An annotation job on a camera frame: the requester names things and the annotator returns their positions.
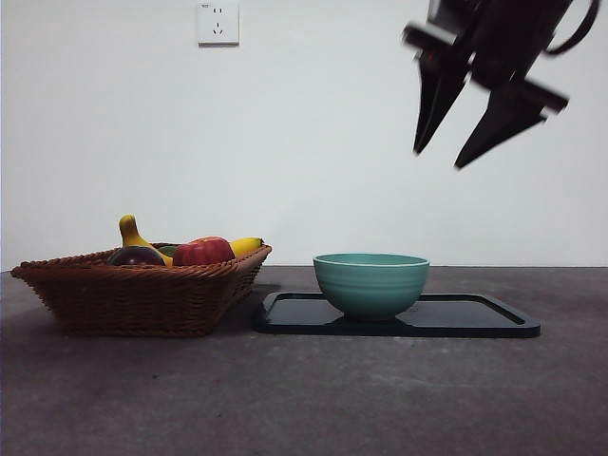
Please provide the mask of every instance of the rectangular tray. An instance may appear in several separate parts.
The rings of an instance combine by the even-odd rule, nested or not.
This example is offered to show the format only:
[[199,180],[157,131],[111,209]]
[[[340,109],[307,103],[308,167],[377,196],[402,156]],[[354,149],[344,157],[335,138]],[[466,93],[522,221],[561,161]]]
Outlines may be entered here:
[[392,320],[350,320],[321,293],[268,294],[256,314],[259,333],[410,337],[536,337],[541,323],[496,298],[422,294]]

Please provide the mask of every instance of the yellow banana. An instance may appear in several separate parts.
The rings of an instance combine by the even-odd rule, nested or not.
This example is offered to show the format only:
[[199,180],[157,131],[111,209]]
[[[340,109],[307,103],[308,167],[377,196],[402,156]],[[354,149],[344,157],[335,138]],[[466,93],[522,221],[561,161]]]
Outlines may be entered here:
[[171,256],[167,256],[162,252],[150,244],[147,240],[140,236],[137,231],[137,224],[135,223],[135,216],[126,215],[122,216],[121,220],[118,222],[118,226],[121,229],[121,236],[123,237],[123,247],[127,247],[129,245],[142,245],[144,247],[150,247],[156,250],[159,255],[162,257],[162,261],[166,266],[173,265],[173,258]]
[[230,242],[235,257],[242,257],[261,247],[264,241],[260,237],[242,237]]

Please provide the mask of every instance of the bowl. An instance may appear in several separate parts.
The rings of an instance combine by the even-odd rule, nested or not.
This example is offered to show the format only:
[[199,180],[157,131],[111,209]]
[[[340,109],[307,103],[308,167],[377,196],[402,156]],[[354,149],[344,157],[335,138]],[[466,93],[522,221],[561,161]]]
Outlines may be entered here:
[[326,299],[348,318],[388,320],[420,297],[428,260],[393,254],[331,254],[313,259]]

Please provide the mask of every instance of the wall socket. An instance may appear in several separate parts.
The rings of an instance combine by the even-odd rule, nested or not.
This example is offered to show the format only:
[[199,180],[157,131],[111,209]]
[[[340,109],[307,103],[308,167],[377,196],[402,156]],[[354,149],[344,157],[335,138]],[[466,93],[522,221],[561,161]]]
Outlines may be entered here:
[[197,21],[199,46],[238,45],[238,3],[198,4]]

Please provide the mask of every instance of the wicker basket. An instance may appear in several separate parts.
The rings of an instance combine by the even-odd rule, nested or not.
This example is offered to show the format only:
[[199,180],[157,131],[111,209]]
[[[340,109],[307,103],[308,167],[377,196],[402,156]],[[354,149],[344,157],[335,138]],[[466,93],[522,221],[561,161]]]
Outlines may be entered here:
[[106,265],[114,249],[24,262],[11,274],[33,288],[69,334],[202,336],[251,292],[271,250],[262,245],[219,264],[166,268]]

